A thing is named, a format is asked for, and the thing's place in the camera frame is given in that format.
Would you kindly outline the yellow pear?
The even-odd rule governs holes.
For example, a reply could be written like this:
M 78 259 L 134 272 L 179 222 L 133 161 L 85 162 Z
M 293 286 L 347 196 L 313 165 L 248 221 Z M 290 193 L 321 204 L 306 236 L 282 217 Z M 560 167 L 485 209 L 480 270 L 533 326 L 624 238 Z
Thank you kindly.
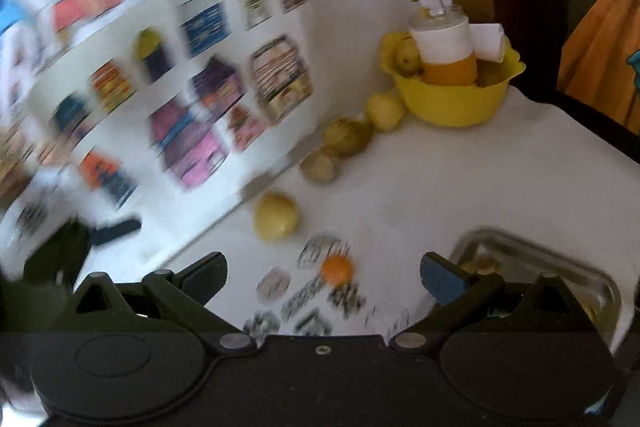
M 291 196 L 267 192 L 254 208 L 253 225 L 264 242 L 279 242 L 293 235 L 299 225 L 299 209 Z

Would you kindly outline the small orange tangerine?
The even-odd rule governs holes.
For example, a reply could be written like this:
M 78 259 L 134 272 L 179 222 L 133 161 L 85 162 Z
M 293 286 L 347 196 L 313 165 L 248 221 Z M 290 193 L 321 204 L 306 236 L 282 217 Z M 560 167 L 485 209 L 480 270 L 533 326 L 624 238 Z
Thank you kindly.
M 332 255 L 323 260 L 320 275 L 327 284 L 337 287 L 350 283 L 354 271 L 354 264 L 349 257 Z

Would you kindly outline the houses drawing paper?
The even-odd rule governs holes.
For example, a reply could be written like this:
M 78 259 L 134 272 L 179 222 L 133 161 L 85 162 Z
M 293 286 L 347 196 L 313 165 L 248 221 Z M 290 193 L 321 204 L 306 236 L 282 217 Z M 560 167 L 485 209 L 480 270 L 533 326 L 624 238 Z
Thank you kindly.
M 145 225 L 195 231 L 317 128 L 311 0 L 146 0 L 59 58 L 29 114 L 84 170 L 92 210 L 110 174 Z

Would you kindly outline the white printed table mat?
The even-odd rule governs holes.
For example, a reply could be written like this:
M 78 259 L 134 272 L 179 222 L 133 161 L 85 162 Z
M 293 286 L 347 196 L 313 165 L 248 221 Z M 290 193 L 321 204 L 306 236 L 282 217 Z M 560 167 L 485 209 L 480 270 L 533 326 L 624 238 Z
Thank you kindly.
M 266 244 L 243 205 L 175 258 L 163 239 L 135 237 L 98 251 L 89 271 L 133 282 L 178 271 L 220 251 L 224 289 L 209 309 L 239 329 L 388 335 L 425 317 L 427 251 L 450 257 L 469 231 L 492 228 L 608 274 L 620 290 L 616 348 L 630 323 L 639 276 L 639 167 L 559 109 L 511 90 L 484 126 L 449 130 L 410 121 L 376 138 L 331 184 L 290 169 L 274 184 L 299 205 L 297 233 Z M 354 264 L 348 284 L 320 275 L 326 257 Z

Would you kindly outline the metal tray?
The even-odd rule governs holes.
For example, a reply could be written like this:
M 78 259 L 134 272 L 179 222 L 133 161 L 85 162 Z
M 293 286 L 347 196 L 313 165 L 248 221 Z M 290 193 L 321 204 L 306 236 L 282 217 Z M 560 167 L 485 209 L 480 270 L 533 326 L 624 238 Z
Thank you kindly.
M 450 261 L 461 263 L 479 255 L 499 260 L 508 283 L 533 284 L 541 275 L 561 277 L 599 334 L 612 350 L 622 309 L 618 286 L 608 274 L 587 262 L 574 260 L 523 237 L 492 228 L 479 228 L 458 240 Z

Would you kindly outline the yellow plastic bowl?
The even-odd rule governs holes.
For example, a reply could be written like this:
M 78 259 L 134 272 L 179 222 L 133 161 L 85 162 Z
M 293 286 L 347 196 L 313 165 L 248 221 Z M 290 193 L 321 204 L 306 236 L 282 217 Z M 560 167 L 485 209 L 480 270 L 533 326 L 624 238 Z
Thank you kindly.
M 436 127 L 466 128 L 484 124 L 497 113 L 510 82 L 526 69 L 521 55 L 507 41 L 506 56 L 501 63 L 478 62 L 477 83 L 466 87 L 432 86 L 420 75 L 405 76 L 395 63 L 398 44 L 409 37 L 408 31 L 383 36 L 378 66 L 393 78 L 409 112 Z

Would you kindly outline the yellow lemon by bowl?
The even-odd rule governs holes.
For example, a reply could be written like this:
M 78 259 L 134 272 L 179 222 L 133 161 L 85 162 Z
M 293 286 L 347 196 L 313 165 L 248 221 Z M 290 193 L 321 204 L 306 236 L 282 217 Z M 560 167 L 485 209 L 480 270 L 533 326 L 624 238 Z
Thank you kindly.
M 364 113 L 376 131 L 387 133 L 400 126 L 406 115 L 406 110 L 401 101 L 393 95 L 375 93 L 367 99 Z

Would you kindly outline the lemon inside bowl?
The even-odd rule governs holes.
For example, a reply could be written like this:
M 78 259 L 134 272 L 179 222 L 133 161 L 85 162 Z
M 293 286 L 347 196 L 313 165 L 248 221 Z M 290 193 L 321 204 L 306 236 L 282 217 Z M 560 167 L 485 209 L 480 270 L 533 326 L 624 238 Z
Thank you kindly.
M 395 64 L 406 76 L 419 74 L 422 70 L 422 58 L 416 43 L 411 39 L 404 39 L 398 43 L 395 52 Z

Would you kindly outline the white orange jar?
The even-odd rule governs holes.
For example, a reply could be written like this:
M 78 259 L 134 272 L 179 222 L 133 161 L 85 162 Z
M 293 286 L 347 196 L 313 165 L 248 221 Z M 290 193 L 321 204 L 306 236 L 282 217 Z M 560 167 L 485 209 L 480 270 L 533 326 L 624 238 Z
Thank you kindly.
M 477 80 L 477 64 L 469 17 L 457 5 L 430 15 L 416 12 L 409 31 L 420 53 L 422 80 L 439 87 L 469 87 Z

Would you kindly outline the white paper cup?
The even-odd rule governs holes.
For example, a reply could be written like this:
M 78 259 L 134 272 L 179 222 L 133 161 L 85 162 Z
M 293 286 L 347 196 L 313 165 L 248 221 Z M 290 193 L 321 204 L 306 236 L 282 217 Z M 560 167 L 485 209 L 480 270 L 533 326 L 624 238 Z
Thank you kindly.
M 471 24 L 470 35 L 477 60 L 503 62 L 506 56 L 506 34 L 500 24 Z

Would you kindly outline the girl in orange dress poster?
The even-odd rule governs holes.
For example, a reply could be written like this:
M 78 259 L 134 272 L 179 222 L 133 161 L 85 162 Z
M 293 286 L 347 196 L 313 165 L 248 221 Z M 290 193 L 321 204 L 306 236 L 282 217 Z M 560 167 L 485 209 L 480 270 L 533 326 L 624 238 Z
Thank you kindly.
M 634 134 L 639 132 L 636 71 L 639 0 L 597 0 L 564 43 L 558 89 Z

